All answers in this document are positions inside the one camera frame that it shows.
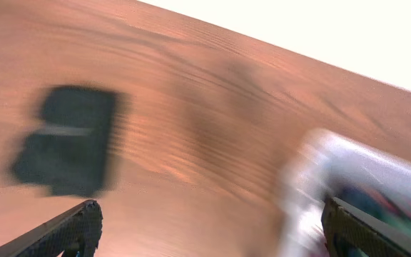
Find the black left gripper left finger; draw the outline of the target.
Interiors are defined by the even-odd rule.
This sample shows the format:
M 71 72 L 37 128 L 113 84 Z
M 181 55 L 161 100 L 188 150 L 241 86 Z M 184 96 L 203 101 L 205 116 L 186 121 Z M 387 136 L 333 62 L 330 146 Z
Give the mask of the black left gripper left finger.
M 93 257 L 102 221 L 97 201 L 86 200 L 0 246 L 0 257 Z

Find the black cloth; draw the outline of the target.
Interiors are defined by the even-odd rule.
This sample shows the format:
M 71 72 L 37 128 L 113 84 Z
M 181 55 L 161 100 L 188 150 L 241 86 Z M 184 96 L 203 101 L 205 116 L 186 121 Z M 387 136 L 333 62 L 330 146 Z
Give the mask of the black cloth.
M 24 137 L 9 174 L 18 183 L 47 187 L 50 196 L 98 196 L 112 177 L 111 152 L 128 100 L 95 86 L 53 86 L 36 112 L 40 125 Z

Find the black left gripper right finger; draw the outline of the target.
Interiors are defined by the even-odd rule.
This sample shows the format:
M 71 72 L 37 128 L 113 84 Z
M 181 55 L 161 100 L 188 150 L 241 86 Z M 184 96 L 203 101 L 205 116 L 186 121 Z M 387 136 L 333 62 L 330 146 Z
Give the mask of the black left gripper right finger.
M 411 237 L 336 197 L 321 217 L 330 257 L 411 257 Z

